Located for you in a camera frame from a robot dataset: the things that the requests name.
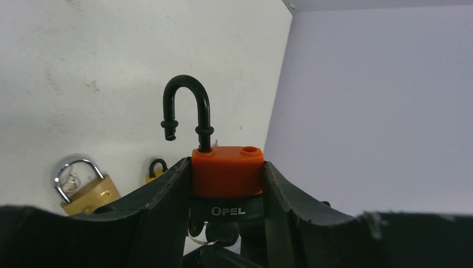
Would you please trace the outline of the yellow padlock with keys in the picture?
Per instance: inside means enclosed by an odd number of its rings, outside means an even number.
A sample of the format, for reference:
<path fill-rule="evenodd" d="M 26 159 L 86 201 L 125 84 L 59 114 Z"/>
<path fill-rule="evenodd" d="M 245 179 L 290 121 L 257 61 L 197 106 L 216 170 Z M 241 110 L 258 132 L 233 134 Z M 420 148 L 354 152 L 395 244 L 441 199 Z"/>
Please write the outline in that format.
<path fill-rule="evenodd" d="M 147 176 L 145 177 L 145 182 L 149 183 L 157 179 L 162 174 L 164 174 L 167 170 L 168 170 L 168 166 L 164 159 L 157 158 L 157 159 L 152 160 L 148 167 L 148 173 L 147 173 Z"/>

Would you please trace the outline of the orange padlock with key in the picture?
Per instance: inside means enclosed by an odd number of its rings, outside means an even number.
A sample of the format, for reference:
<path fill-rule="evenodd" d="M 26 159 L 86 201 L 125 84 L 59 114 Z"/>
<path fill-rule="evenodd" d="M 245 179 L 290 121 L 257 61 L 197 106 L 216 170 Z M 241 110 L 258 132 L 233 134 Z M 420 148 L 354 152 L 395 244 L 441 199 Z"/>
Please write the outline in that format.
<path fill-rule="evenodd" d="M 171 78 L 163 91 L 165 139 L 176 139 L 178 121 L 175 97 L 187 88 L 196 99 L 199 145 L 191 155 L 191 199 L 187 235 L 195 243 L 229 246 L 238 238 L 239 222 L 263 216 L 264 155 L 254 146 L 213 146 L 210 100 L 204 86 L 193 76 Z"/>

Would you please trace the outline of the large brass padlock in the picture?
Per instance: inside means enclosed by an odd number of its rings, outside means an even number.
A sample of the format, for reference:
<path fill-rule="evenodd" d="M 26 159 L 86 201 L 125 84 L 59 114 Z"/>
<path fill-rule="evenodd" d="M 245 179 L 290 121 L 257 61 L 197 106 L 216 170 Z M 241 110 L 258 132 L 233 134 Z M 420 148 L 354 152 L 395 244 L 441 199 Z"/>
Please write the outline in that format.
<path fill-rule="evenodd" d="M 78 164 L 86 165 L 94 173 L 90 180 L 83 181 L 74 172 Z M 98 165 L 87 157 L 68 156 L 56 164 L 52 174 L 54 189 L 62 198 L 60 206 L 69 216 L 91 214 L 121 198 L 110 176 L 103 173 Z"/>

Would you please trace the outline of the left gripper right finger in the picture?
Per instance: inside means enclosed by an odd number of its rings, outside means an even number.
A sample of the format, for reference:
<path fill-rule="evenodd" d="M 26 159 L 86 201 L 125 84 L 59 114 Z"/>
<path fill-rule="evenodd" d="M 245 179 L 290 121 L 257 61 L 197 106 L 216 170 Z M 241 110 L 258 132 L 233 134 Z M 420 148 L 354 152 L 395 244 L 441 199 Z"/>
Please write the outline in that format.
<path fill-rule="evenodd" d="M 471 267 L 472 216 L 367 212 L 353 217 L 263 169 L 270 267 Z"/>

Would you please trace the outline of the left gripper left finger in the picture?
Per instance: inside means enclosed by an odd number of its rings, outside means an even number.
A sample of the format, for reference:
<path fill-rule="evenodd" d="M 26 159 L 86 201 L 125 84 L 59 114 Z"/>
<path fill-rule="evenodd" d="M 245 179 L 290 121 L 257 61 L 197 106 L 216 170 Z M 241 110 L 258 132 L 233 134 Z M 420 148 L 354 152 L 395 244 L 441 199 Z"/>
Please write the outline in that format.
<path fill-rule="evenodd" d="M 92 214 L 1 207 L 2 267 L 181 267 L 191 160 Z"/>

